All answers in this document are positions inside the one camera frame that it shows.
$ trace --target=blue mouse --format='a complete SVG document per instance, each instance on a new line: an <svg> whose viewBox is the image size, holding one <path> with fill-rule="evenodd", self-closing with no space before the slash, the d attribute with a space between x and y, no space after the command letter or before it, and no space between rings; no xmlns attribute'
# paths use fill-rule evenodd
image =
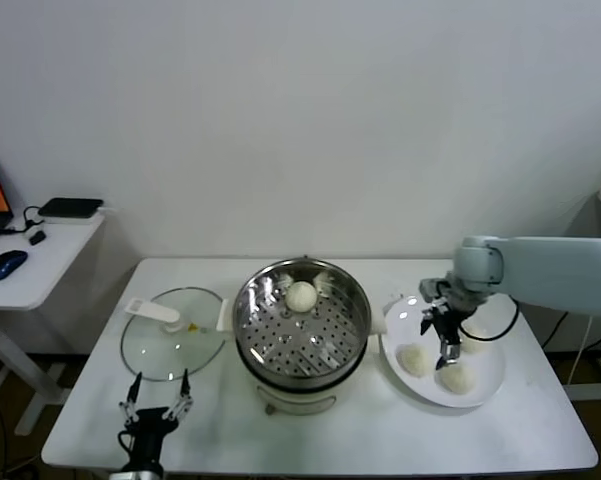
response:
<svg viewBox="0 0 601 480"><path fill-rule="evenodd" d="M23 250L11 250L0 254L0 280L4 280L11 272L24 263L29 254Z"/></svg>

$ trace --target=white cable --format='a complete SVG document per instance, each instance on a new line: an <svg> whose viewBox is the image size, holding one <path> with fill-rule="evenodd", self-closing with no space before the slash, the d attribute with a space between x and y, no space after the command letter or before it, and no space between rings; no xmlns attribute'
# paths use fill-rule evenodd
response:
<svg viewBox="0 0 601 480"><path fill-rule="evenodd" d="M573 362L573 367L571 367L571 373L569 374L569 380L567 380L567 385L571 385L571 380L573 380L573 374L576 373L576 367L578 366L578 362L580 361L580 357L582 356L582 352L584 351L584 346L589 339L589 331L591 330L591 324L593 323L593 317L589 317L589 323L587 323L587 329L584 332L584 337L582 337L582 343L580 344L580 350L578 350L578 356L576 356L576 361Z"/></svg>

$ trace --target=white desk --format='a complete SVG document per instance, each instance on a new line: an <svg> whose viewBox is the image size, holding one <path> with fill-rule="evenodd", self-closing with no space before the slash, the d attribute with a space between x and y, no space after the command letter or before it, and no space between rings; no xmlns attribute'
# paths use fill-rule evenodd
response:
<svg viewBox="0 0 601 480"><path fill-rule="evenodd" d="M120 359L132 296L151 298L179 286L204 286L233 298L272 260L148 259L140 263L66 402L42 451L51 465L119 469L123 428L118 402L133 375ZM335 260L358 279L373 305L417 291L446 260ZM483 308L494 330L514 308L504 296ZM500 392L477 409L424 403L368 352L347 381L354 392L314 416L267 416L235 346L226 345L192 375L194 405L164 443L169 472L241 475L461 475L591 468L597 453L526 320L502 340L507 361ZM138 408L168 405L178 384L143 382Z"/></svg>
<svg viewBox="0 0 601 480"><path fill-rule="evenodd" d="M15 224L20 228L21 216L17 218ZM0 310L32 310L39 307L102 224L103 218L98 214L88 225L45 224L47 238L35 246L31 246L23 235L0 236L0 254L9 250L25 250L29 253L29 258L22 266L0 281ZM16 434L27 435L45 405L64 403L68 392L56 384L64 365L54 364L46 374L1 328L0 360L5 365L0 372L0 385L8 370L12 370L36 391L16 427Z"/></svg>

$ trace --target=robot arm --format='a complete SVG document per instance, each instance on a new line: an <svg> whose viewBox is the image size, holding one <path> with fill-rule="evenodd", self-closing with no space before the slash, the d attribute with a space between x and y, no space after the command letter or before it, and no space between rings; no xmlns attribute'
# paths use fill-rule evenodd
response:
<svg viewBox="0 0 601 480"><path fill-rule="evenodd" d="M438 368L460 355L460 324L489 295L601 316L601 239L560 237L467 237L444 279L425 279L420 292L422 333L434 326L441 342Z"/></svg>

